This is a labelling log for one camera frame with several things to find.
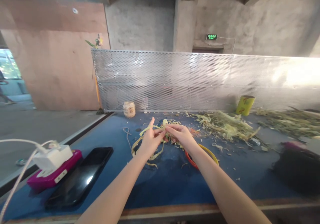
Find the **person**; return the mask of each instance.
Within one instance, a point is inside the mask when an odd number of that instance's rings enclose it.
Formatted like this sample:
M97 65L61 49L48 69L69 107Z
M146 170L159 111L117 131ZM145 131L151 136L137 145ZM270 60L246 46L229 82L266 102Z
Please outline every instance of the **person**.
M149 126L152 127L153 123L154 118L152 118ZM188 128L179 124L167 124L165 130L147 130L136 155L80 216L76 224L118 223L141 170L156 151L167 132L175 136L183 148L192 156L228 224L271 224L256 204L200 148Z
M8 81L4 80L3 73L0 70L0 85L7 85L7 84L8 84ZM8 98L6 95L3 94L1 86L0 86L0 97L3 98L5 105L15 104L14 101L12 101L10 98Z

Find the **forearm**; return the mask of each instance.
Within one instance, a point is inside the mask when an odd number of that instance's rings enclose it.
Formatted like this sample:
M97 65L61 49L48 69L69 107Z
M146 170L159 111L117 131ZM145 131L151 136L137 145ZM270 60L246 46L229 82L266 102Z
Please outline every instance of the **forearm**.
M256 204L204 150L195 147L190 154L206 180L228 224L270 224L270 221Z
M94 223L97 224L117 223L130 192L148 158L145 154L137 152L137 155L132 158L76 223L92 223L93 219Z

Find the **perforated metal panel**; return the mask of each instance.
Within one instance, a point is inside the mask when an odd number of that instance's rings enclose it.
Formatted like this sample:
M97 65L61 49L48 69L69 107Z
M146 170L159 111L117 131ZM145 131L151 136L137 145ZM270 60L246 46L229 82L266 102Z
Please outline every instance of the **perforated metal panel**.
M232 110L241 95L253 108L317 108L320 59L230 54L92 50L102 105L122 111Z

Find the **yellow cup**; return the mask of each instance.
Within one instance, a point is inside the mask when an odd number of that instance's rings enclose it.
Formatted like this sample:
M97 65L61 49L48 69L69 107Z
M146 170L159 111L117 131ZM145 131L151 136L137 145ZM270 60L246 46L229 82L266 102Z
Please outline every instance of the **yellow cup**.
M241 96L236 113L243 116L248 116L255 99L256 98L254 96Z

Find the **white charger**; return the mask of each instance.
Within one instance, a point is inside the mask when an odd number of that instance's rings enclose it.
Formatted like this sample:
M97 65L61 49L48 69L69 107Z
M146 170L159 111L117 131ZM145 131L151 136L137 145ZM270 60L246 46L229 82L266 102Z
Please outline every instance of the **white charger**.
M73 155L69 145L60 146L54 141L52 146L52 149L46 149L45 152L39 151L32 159L42 170L55 171Z

